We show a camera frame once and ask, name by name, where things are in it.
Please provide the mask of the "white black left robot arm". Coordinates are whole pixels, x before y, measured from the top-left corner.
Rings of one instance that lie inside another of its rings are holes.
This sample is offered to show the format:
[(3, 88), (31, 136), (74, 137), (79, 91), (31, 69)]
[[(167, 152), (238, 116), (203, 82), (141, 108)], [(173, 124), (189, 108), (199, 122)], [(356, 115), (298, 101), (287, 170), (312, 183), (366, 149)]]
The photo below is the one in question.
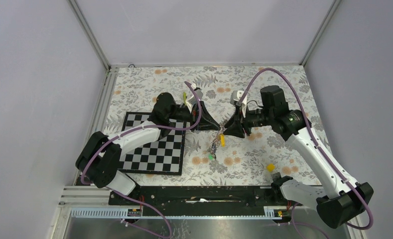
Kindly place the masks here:
[(210, 116), (204, 102), (192, 96), (179, 105), (170, 93), (161, 93), (143, 123), (120, 133), (108, 136), (97, 131), (88, 139), (75, 166), (81, 172), (84, 185), (108, 188), (120, 192), (121, 199), (132, 205), (139, 200), (138, 184), (120, 172), (117, 162), (126, 153), (147, 143), (167, 137), (176, 128), (171, 120), (190, 123), (184, 130), (220, 130), (220, 125)]

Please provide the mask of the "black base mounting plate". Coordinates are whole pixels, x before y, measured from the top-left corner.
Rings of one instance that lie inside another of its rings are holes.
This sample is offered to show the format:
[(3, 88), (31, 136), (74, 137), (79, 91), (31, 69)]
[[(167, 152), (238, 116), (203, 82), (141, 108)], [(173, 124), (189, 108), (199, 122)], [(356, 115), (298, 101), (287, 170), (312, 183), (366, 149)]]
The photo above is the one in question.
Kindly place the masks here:
[(140, 186), (127, 200), (111, 192), (110, 206), (130, 206), (147, 217), (267, 217), (295, 204), (270, 186)]

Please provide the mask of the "yellow key tag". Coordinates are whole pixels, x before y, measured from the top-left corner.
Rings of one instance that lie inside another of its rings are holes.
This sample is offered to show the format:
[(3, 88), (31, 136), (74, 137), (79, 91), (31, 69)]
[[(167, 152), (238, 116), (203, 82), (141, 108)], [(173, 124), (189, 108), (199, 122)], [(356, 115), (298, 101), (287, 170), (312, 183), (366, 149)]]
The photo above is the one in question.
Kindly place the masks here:
[(219, 139), (220, 139), (220, 145), (222, 147), (225, 147), (226, 146), (225, 136), (222, 133), (219, 135)]

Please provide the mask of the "floral patterned table mat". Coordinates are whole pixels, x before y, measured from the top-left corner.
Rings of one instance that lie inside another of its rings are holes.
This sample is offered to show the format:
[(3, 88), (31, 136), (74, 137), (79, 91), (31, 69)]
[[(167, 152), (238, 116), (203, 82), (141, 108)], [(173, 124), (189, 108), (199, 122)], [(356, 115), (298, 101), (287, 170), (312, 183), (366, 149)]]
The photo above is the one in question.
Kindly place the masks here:
[[(160, 93), (169, 92), (177, 103), (182, 103), (183, 94), (189, 91), (185, 82), (201, 88), (208, 112), (222, 123), (234, 113), (231, 93), (244, 90), (255, 78), (247, 95), (249, 109), (261, 104), (261, 88), (278, 85), (284, 90), (290, 109), (297, 109), (297, 99), (301, 100), (319, 139), (328, 144), (302, 66), (275, 66), (273, 72), (269, 66), (116, 67), (114, 77), (105, 134), (121, 131), (126, 113), (151, 111)], [(133, 174), (132, 178), (143, 186), (260, 186), (271, 183), (267, 167), (273, 165), (275, 172), (281, 175), (289, 175), (307, 185), (319, 184), (300, 154), (270, 127), (253, 128), (252, 134), (243, 139), (226, 136), (226, 145), (216, 150), (216, 160), (210, 159), (207, 153), (214, 136), (213, 131), (186, 132), (180, 176)]]

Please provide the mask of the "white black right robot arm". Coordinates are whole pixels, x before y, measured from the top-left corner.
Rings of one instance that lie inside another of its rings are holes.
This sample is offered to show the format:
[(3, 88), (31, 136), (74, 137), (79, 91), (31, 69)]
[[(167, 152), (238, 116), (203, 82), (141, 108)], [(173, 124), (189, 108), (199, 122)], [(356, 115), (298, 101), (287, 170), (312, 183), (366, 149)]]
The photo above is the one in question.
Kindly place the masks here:
[(336, 229), (366, 210), (374, 190), (359, 183), (327, 150), (305, 120), (301, 110), (290, 110), (284, 91), (277, 85), (260, 90), (262, 106), (248, 110), (244, 91), (233, 91), (230, 103), (235, 112), (225, 125), (225, 135), (245, 138), (253, 127), (271, 126), (307, 162), (323, 189), (302, 184), (290, 176), (272, 183), (271, 199), (277, 205), (288, 200), (314, 209), (322, 221)]

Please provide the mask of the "yellow cube block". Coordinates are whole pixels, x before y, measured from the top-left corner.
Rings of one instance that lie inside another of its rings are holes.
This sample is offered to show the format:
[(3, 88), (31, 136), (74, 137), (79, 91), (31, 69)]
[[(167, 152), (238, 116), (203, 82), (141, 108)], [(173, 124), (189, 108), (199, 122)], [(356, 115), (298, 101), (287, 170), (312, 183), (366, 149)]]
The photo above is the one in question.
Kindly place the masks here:
[(268, 164), (266, 170), (271, 173), (275, 170), (275, 166), (273, 164)]

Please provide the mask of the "black white chessboard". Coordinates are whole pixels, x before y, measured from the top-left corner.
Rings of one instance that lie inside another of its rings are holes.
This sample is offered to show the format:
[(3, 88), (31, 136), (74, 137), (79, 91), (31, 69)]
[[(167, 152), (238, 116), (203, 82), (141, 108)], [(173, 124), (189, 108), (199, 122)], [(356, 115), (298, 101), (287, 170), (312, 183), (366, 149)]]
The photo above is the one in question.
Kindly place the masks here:
[(157, 142), (147, 143), (120, 157), (119, 170), (123, 173), (182, 175), (184, 131), (172, 130)]

